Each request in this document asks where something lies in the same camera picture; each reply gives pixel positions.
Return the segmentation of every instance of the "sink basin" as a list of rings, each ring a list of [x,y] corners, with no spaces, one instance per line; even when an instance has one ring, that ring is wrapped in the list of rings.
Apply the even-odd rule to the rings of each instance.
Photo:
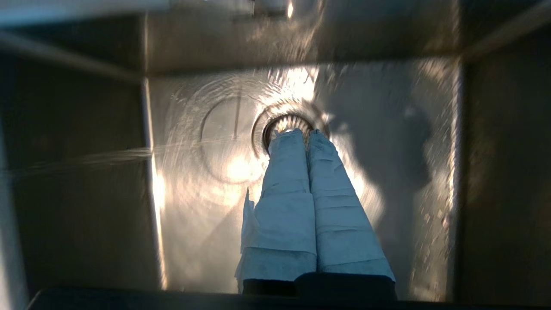
[[[52,286],[236,293],[245,192],[286,115],[336,145],[400,299],[545,305],[551,31],[484,40],[545,6],[176,3],[0,31],[10,306]]]

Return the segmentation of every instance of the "wet surface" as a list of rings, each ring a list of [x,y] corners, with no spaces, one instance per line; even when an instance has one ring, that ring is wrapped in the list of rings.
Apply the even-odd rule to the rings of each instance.
[[[245,191],[258,201],[262,131],[299,114],[323,128],[379,236],[402,299],[453,282],[461,68],[452,58],[155,78],[152,186],[163,285],[236,292]]]

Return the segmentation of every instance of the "blue paper towel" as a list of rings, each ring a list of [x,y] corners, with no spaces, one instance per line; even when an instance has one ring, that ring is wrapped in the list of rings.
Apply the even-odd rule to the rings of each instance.
[[[317,271],[385,275],[395,281],[335,146],[317,130],[309,145]]]
[[[294,281],[316,271],[314,198],[300,130],[283,133],[270,144],[270,163],[254,207],[245,199],[241,260],[235,276]]]

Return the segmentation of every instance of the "running water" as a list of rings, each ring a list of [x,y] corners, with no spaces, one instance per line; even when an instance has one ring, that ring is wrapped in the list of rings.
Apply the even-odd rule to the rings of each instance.
[[[25,168],[8,169],[0,172],[7,175],[12,181],[40,174],[67,172],[82,167],[100,168],[104,166],[121,165],[129,162],[140,162],[151,158],[153,154],[163,154],[180,145],[163,145],[153,149],[148,147],[130,148],[123,151],[87,154],[79,157],[67,158],[58,162],[38,162]]]

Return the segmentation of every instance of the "circular drain flange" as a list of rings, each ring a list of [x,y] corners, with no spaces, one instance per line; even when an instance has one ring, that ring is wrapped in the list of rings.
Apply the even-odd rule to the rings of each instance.
[[[268,146],[275,138],[274,130],[287,132],[295,128],[302,131],[305,140],[315,129],[329,137],[322,114],[315,106],[295,100],[280,101],[266,107],[253,125],[251,142],[255,155],[260,159],[268,159]]]

